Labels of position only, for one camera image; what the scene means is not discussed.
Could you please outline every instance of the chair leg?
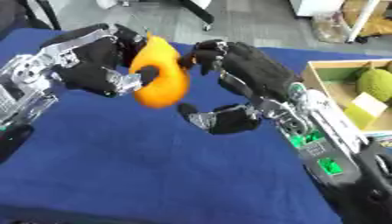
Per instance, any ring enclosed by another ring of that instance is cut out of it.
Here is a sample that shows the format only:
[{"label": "chair leg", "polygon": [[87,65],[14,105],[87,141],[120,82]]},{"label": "chair leg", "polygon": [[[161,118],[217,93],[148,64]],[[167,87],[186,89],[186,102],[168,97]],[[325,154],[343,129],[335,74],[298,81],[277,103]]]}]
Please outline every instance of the chair leg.
[{"label": "chair leg", "polygon": [[17,2],[24,7],[24,9],[26,10],[26,15],[30,20],[37,19],[34,12],[32,11],[32,8],[27,3],[27,0],[17,0]]},{"label": "chair leg", "polygon": [[211,15],[206,10],[200,8],[196,3],[191,0],[179,0],[184,7],[186,7],[189,11],[193,12],[198,18],[204,21],[203,30],[209,31],[211,30],[211,26],[214,23],[214,16]]},{"label": "chair leg", "polygon": [[54,13],[54,10],[50,5],[50,3],[47,0],[36,0],[36,1],[39,4],[39,6],[41,6],[42,10],[44,10],[45,14],[51,21],[53,29],[61,31],[59,20],[57,19],[56,14]]}]

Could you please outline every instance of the gray floor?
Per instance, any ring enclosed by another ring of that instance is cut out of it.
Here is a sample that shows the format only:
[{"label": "gray floor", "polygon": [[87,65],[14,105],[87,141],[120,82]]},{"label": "gray floor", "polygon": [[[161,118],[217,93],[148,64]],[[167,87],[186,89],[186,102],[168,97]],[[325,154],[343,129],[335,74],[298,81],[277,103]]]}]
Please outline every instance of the gray floor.
[{"label": "gray floor", "polygon": [[100,22],[120,23],[137,31],[144,25],[170,41],[186,44],[205,39],[229,39],[255,46],[392,56],[392,37],[371,38],[365,45],[319,42],[312,33],[309,19],[295,19],[289,0],[213,0],[208,10],[215,15],[216,22],[209,32],[202,31],[202,22],[180,8],[176,0],[133,3],[131,7],[116,6],[110,10],[100,9],[95,0],[50,2],[66,30]]}]

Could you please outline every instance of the robotic hand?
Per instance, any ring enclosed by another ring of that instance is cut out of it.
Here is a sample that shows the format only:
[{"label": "robotic hand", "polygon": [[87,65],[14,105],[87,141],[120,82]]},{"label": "robotic hand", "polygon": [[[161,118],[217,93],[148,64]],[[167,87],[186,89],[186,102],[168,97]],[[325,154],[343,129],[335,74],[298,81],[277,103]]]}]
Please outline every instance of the robotic hand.
[{"label": "robotic hand", "polygon": [[211,134],[254,130],[262,118],[296,150],[311,178],[345,224],[392,223],[392,156],[366,138],[338,105],[306,89],[293,72],[253,46],[209,40],[179,64],[201,64],[201,73],[220,72],[219,84],[249,103],[200,113],[190,104],[178,112]]},{"label": "robotic hand", "polygon": [[37,54],[17,55],[0,69],[0,162],[33,132],[31,123],[67,89],[114,97],[138,90],[158,76],[153,66],[122,75],[146,39],[117,24],[96,24],[46,41]]},{"label": "robotic hand", "polygon": [[244,95],[251,103],[216,108],[199,113],[188,103],[178,106],[178,112],[189,122],[211,134],[231,134],[254,130],[261,123],[262,113],[256,108],[260,96],[273,101],[287,102],[290,84],[300,81],[291,71],[270,59],[253,46],[238,42],[208,40],[198,43],[179,64],[190,68],[201,64],[201,73],[220,72],[219,84],[226,90]]}]

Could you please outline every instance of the blue tablecloth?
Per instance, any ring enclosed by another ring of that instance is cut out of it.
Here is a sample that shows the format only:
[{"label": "blue tablecloth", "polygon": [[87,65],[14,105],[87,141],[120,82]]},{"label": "blue tablecloth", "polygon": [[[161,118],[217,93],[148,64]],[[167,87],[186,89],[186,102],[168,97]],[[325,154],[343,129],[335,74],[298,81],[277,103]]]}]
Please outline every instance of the blue tablecloth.
[{"label": "blue tablecloth", "polygon": [[[23,29],[0,43],[0,65],[35,53],[54,31]],[[174,44],[185,53],[189,45]],[[308,60],[366,55],[263,48],[298,74]],[[184,102],[210,110],[244,102],[191,71]],[[173,224],[340,223],[269,121],[253,132],[210,136],[175,107],[132,96],[70,91],[35,123],[35,135],[0,165],[0,216]]]}]

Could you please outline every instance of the wooden box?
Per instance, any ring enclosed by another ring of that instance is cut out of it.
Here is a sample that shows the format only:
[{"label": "wooden box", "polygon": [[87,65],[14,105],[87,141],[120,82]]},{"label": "wooden box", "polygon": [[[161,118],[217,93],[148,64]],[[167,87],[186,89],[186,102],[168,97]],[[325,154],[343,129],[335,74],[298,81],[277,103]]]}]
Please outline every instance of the wooden box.
[{"label": "wooden box", "polygon": [[[310,61],[303,71],[304,84],[334,99],[345,109],[356,97],[356,80],[370,68],[386,68],[392,59]],[[392,130],[392,104],[365,131]]]}]

